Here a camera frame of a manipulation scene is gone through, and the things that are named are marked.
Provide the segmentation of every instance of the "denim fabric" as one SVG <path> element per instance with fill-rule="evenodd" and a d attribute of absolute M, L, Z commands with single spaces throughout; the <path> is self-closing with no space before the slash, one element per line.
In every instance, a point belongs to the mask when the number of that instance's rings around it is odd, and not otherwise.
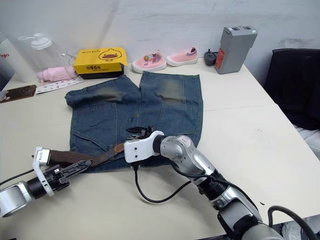
<path fill-rule="evenodd" d="M 70 91 L 65 99 L 73 108 L 70 151 L 94 156 L 108 153 L 114 158 L 90 172 L 130 167 L 123 152 L 114 152 L 114 146 L 132 134 L 128 128 L 153 125 L 167 136 L 188 135 L 195 146 L 200 140 L 203 100 L 199 75 L 143 72 L 140 88 L 122 75 Z M 169 161 L 161 156 L 141 163 L 143 167 L 165 164 Z"/>

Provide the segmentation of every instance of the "pink sneaker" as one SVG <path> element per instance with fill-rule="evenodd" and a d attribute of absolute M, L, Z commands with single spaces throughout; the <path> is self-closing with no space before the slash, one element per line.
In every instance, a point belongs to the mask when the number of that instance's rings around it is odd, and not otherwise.
<path fill-rule="evenodd" d="M 134 61 L 131 65 L 132 69 L 142 74 L 143 71 L 155 72 L 167 67 L 165 57 L 158 50 L 156 53 L 148 53 L 138 61 Z"/>
<path fill-rule="evenodd" d="M 169 55 L 165 58 L 166 62 L 174 67 L 179 67 L 185 64 L 195 64 L 198 61 L 198 53 L 195 47 L 188 52 Z"/>

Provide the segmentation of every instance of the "white table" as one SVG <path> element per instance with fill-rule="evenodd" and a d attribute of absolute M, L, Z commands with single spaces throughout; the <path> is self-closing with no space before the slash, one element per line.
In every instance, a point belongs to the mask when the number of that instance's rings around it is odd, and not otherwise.
<path fill-rule="evenodd" d="M 167 67 L 159 73 L 200 74 L 204 114 L 198 149 L 227 180 L 246 191 L 266 223 L 272 205 L 285 206 L 301 217 L 320 214 L 320 194 L 313 187 L 320 183 L 319 160 L 245 66 L 238 73 L 219 75 L 200 59 L 197 64 Z M 130 66 L 125 74 L 139 85 L 141 75 L 131 72 Z M 30 169 L 36 146 L 69 150 L 72 109 L 64 96 L 103 81 L 86 80 L 0 104 L 0 179 Z M 24 85 L 12 79 L 6 89 Z M 185 181 L 169 166 L 139 170 L 140 186 L 153 199 L 167 197 Z M 133 171 L 126 169 L 73 178 L 69 187 L 53 197 L 40 198 L 1 219 L 0 238 L 200 239 L 224 233 L 216 215 L 193 185 L 166 203 L 145 203 Z M 289 220 L 274 214 L 275 224 Z"/>

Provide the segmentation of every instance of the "white bottle cap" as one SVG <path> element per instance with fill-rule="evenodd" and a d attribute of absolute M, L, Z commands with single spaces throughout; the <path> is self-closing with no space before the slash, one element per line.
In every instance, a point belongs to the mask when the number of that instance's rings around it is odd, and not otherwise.
<path fill-rule="evenodd" d="M 47 38 L 42 33 L 35 33 L 34 35 L 35 40 L 31 42 L 31 47 L 36 50 L 45 49 L 51 46 L 52 41 Z"/>
<path fill-rule="evenodd" d="M 0 43 L 2 43 L 4 40 L 6 40 L 6 36 L 4 35 L 3 31 L 0 30 Z"/>

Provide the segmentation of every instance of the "yellow box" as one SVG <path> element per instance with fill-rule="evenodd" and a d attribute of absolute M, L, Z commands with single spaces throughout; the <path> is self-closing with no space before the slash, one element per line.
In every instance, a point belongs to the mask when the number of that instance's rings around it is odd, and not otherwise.
<path fill-rule="evenodd" d="M 124 73 L 127 55 L 123 47 L 81 49 L 74 62 L 84 79 L 115 78 Z"/>

